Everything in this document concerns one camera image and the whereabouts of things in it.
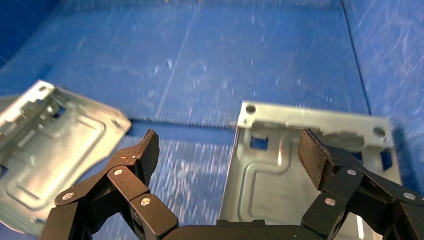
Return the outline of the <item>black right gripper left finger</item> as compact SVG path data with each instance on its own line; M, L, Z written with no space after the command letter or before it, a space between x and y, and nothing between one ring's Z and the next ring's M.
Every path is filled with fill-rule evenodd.
M116 214L138 239L163 239L179 221L149 189L159 153L152 129L136 145L119 149L101 171L57 195L40 239L90 240Z

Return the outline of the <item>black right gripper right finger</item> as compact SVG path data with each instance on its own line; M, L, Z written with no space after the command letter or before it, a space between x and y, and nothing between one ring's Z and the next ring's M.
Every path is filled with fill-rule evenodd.
M325 240L338 234L348 214L361 217L385 240L424 237L424 201L411 189L366 169L349 151L301 131L298 158L319 195L301 225Z

